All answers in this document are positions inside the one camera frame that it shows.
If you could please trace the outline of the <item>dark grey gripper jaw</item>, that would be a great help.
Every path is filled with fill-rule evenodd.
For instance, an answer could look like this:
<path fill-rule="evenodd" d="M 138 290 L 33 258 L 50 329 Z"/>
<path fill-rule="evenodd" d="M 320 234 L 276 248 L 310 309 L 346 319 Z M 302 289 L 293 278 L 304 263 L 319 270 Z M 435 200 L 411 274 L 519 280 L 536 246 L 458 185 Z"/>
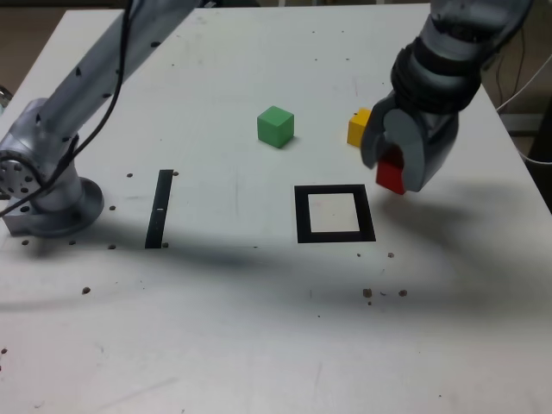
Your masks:
<path fill-rule="evenodd" d="M 398 116 L 394 91 L 374 105 L 361 139 L 361 159 L 368 168 L 374 169 L 384 158 L 401 155 Z"/>

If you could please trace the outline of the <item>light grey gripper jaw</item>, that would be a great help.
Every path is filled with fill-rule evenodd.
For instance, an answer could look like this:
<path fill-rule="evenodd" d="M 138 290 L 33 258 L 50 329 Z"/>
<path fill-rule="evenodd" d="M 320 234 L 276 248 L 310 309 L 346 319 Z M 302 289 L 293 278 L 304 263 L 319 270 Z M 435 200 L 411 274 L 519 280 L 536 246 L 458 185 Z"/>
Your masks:
<path fill-rule="evenodd" d="M 455 144 L 459 115 L 409 115 L 391 110 L 385 116 L 385 160 L 399 168 L 406 191 L 419 192 L 433 178 Z"/>

